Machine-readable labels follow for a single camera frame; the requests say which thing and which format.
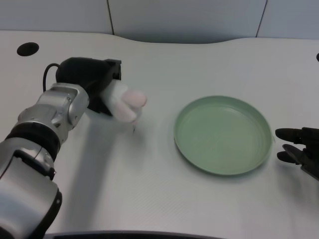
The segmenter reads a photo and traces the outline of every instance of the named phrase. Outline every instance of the white wall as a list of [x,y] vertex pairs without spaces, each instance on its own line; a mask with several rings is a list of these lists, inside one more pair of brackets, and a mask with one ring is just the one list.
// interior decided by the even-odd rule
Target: white wall
[[319,39],[319,0],[268,0],[258,37]]
[[112,34],[105,0],[0,0],[0,29]]
[[114,34],[169,43],[255,37],[266,0],[109,0]]
[[[210,43],[257,33],[319,39],[319,0],[268,0],[263,18],[266,0],[109,0],[109,4],[114,34],[133,40]],[[0,30],[113,32],[107,0],[0,0]]]

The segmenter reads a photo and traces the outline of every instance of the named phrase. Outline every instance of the black cable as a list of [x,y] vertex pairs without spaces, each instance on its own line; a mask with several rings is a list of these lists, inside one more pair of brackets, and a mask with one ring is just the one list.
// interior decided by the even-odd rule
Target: black cable
[[59,64],[56,64],[56,63],[52,63],[52,64],[48,65],[48,66],[45,68],[45,71],[44,71],[44,74],[43,74],[43,81],[42,81],[42,84],[43,84],[43,92],[46,91],[46,75],[48,74],[48,71],[49,71],[49,69],[50,69],[52,66],[56,66],[59,70],[61,70],[60,65],[59,65]]

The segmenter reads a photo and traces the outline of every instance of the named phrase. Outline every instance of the white table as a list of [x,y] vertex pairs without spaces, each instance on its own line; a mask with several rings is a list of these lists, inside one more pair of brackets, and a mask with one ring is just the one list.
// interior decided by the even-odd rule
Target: white table
[[[36,42],[29,57],[16,54]],[[42,91],[50,63],[72,56],[121,59],[122,80],[149,101],[132,127],[87,111],[55,161],[63,194],[48,233],[142,230],[227,239],[319,238],[319,182],[276,155],[253,173],[217,177],[178,154],[178,112],[197,98],[226,95],[259,109],[273,132],[319,128],[319,41],[250,38],[188,45],[112,35],[0,32],[0,136]],[[50,70],[48,85],[54,82]],[[274,151],[284,142],[276,139]]]

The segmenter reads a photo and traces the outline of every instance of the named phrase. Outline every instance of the plate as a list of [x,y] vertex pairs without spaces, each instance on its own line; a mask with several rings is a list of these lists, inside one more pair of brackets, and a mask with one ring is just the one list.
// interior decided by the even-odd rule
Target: plate
[[174,140],[198,168],[219,175],[246,173],[265,162],[273,137],[254,107],[225,96],[209,96],[187,105],[178,115]]

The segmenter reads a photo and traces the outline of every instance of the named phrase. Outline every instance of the hole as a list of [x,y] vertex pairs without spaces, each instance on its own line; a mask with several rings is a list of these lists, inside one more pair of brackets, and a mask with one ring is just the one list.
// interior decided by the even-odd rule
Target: hole
[[38,50],[39,50],[38,44],[36,44],[35,42],[28,42],[18,47],[16,52],[19,56],[31,56],[35,54]]

